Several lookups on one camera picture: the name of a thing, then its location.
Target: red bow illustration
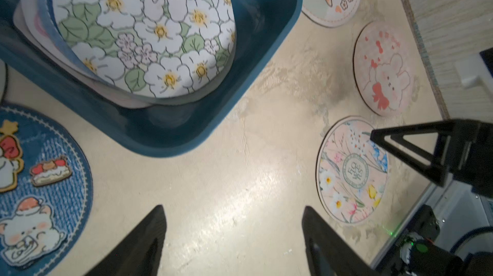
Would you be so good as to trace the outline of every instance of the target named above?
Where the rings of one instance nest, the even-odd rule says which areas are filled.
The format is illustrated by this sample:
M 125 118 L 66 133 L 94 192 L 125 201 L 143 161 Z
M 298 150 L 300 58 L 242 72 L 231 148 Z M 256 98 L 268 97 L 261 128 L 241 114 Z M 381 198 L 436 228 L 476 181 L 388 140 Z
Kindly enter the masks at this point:
M 14 138 L 10 136 L 6 136 L 5 138 L 3 138 L 3 140 L 0 142 L 0 147 L 3 150 L 3 156 L 10 160 L 13 160 L 20 154 L 17 143 L 15 142 Z
M 378 102 L 378 109 L 385 110 L 387 109 L 390 101 L 388 101 L 387 97 L 382 93 L 382 85 L 377 82 L 373 85 L 373 102 Z

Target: table surface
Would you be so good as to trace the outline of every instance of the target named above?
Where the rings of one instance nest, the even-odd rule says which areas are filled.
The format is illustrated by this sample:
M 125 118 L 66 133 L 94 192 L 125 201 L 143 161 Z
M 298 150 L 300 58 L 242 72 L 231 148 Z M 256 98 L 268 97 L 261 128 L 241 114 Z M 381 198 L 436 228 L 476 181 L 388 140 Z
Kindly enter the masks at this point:
M 383 118 L 363 102 L 353 51 L 369 22 L 395 26 L 415 69 L 409 108 Z M 390 157 L 378 209 L 342 225 L 322 207 L 315 171 L 322 140 L 338 120 L 362 116 L 377 128 L 441 119 L 400 0 L 362 0 L 355 17 L 328 29 L 304 14 L 250 89 L 212 135 L 184 155 L 135 154 L 15 70 L 6 99 L 58 121 L 85 152 L 94 181 L 91 214 L 79 240 L 50 275 L 82 275 L 155 205 L 168 221 L 159 275 L 308 275 L 301 217 L 311 205 L 367 262 L 377 255 L 428 185 Z M 423 146 L 433 139 L 419 138 Z

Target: storage bin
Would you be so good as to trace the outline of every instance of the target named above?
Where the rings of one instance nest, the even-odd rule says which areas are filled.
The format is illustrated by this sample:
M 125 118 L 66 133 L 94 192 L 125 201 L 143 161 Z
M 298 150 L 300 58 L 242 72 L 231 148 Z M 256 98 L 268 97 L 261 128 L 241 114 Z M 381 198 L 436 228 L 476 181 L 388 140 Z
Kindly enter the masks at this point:
M 18 2 L 0 0 L 0 58 L 125 148 L 152 157 L 185 153 L 211 134 L 271 59 L 302 6 L 302 0 L 231 0 L 237 49 L 222 84 L 194 103 L 126 109 L 92 92 L 26 41 L 12 22 Z

